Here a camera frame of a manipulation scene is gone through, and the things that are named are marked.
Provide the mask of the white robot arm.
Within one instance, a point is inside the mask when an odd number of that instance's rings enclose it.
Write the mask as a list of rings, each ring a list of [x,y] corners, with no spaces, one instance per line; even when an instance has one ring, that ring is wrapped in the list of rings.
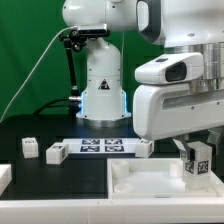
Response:
[[[135,70],[133,128],[194,161],[186,135],[224,125],[224,0],[65,0],[62,15],[78,36],[136,30],[164,48]]]

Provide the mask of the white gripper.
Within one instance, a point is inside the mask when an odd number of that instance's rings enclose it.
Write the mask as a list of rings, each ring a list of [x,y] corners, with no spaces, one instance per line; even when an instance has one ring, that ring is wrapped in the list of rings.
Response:
[[[224,90],[191,93],[189,85],[140,85],[133,98],[133,127],[146,140],[174,137],[180,158],[195,160],[188,134],[209,130],[208,143],[218,145],[224,134]]]

